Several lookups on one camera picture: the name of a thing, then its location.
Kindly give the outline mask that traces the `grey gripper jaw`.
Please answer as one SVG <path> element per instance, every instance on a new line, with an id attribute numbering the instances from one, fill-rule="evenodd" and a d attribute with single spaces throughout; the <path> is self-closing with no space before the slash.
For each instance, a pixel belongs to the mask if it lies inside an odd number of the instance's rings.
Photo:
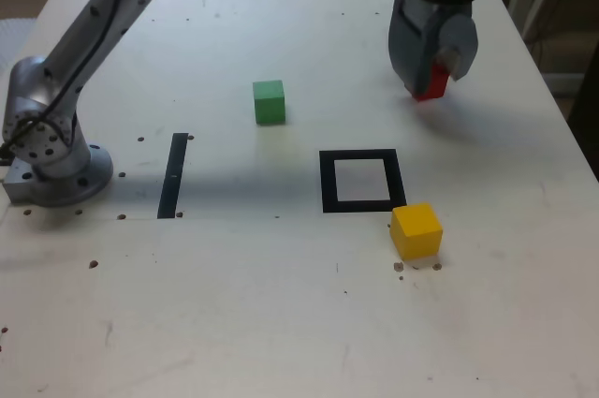
<path id="1" fill-rule="evenodd" d="M 439 31 L 437 61 L 458 81 L 469 72 L 478 49 L 475 23 L 471 17 L 456 14 Z"/>

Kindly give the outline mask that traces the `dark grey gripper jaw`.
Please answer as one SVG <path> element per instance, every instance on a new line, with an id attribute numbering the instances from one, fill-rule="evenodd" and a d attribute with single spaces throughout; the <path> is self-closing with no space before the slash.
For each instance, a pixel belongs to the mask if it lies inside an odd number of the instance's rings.
<path id="1" fill-rule="evenodd" d="M 415 99 L 438 97 L 434 33 L 438 6 L 426 0 L 394 0 L 388 31 L 393 70 Z"/>

